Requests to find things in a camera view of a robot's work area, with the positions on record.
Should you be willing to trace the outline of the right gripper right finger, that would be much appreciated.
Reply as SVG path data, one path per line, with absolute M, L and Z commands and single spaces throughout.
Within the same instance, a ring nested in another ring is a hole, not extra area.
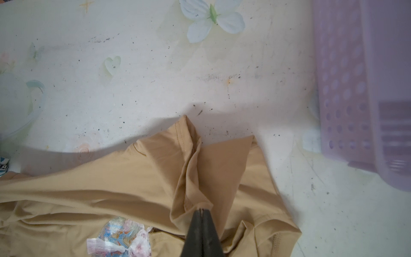
M 225 257 L 220 243 L 211 212 L 202 210 L 202 256 L 203 257 Z

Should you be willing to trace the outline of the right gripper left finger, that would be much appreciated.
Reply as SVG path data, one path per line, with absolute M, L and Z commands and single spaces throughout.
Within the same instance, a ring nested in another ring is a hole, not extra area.
M 202 210 L 193 213 L 181 257 L 202 256 Z

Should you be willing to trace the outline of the beige garment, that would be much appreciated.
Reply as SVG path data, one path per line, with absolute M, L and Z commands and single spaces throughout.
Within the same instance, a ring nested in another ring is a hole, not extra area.
M 288 257 L 301 236 L 255 137 L 204 146 L 183 116 L 73 169 L 2 176 L 1 256 L 86 257 L 89 238 L 129 246 L 152 228 L 151 256 L 177 257 L 201 209 L 227 257 Z

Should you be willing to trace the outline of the printed white blue yellow shorts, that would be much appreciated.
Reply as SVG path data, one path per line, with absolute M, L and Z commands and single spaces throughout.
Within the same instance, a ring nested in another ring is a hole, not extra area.
M 0 176 L 3 176 L 8 172 L 9 162 L 10 160 L 8 158 L 0 157 Z

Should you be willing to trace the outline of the lavender plastic basket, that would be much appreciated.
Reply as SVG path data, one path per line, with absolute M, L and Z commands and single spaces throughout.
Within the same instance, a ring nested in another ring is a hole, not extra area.
M 314 1 L 323 154 L 411 189 L 410 1 Z

